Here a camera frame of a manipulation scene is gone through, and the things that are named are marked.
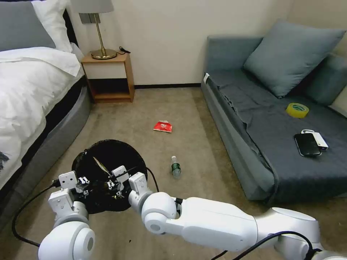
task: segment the baseboard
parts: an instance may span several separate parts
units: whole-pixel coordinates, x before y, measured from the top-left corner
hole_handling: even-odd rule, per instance
[[[177,88],[177,87],[200,87],[201,83],[187,84],[154,84],[154,85],[135,85],[135,89],[141,88]]]

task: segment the plastic bottle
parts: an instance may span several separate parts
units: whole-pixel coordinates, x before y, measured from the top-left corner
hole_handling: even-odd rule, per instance
[[[176,156],[171,157],[171,171],[172,171],[172,176],[175,179],[179,179],[181,176],[181,166],[179,163],[177,163],[177,158]]]

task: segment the black smartphone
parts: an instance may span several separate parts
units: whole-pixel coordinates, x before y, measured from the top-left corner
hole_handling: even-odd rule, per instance
[[[296,134],[294,139],[301,156],[319,156],[322,154],[313,134]]]

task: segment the beige carpet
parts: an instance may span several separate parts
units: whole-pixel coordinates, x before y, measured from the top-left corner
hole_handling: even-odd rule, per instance
[[[153,131],[158,120],[172,123],[173,133]],[[132,145],[154,172],[159,188],[171,196],[197,196],[233,203],[252,215],[267,210],[264,205],[245,198],[199,88],[136,90],[132,104],[95,105],[77,139],[34,192],[69,171],[79,152],[102,139],[118,139]],[[180,180],[170,175],[172,155],[177,156],[182,167]],[[150,177],[149,187],[155,189]],[[37,242],[53,226],[54,214],[48,206],[48,197],[49,193],[38,198],[18,221],[20,233]],[[343,252],[347,248],[346,203],[346,199],[331,199],[283,206],[317,218],[326,249]],[[91,215],[90,225],[97,236],[93,259],[211,259],[220,252],[189,244],[180,237],[150,234],[140,216],[131,209]],[[227,253],[221,259],[235,256]],[[16,240],[8,225],[0,234],[0,258],[36,259],[37,248]],[[273,249],[266,248],[254,251],[245,259],[281,258]]]

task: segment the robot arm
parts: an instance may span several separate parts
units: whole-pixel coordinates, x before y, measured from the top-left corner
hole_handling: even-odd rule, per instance
[[[147,187],[144,174],[138,172],[130,177],[123,175],[124,171],[125,168],[112,172],[118,176],[117,180],[121,180],[114,185],[119,189],[117,193],[122,195],[125,186],[131,187],[129,204],[141,215],[146,229],[154,234],[180,235],[190,243],[241,251],[270,234],[289,230],[303,234],[314,248],[322,249],[317,220],[303,213],[271,208],[265,214],[253,217],[232,204],[201,198],[173,198],[164,192],[153,193]],[[78,186],[77,180],[70,178],[71,173],[67,173],[70,175],[66,179],[72,179],[73,183],[70,186],[64,183],[63,189],[52,193],[49,199],[56,212],[55,228],[42,241],[39,260],[87,260],[94,249],[95,234],[88,226],[88,214],[83,203],[73,201],[70,190],[77,187],[74,189],[86,196],[87,192]],[[273,238],[265,246],[274,246],[288,260],[305,259],[308,251],[307,242],[291,234]],[[326,255],[330,259],[331,254],[322,253],[315,254],[315,260],[324,259]]]

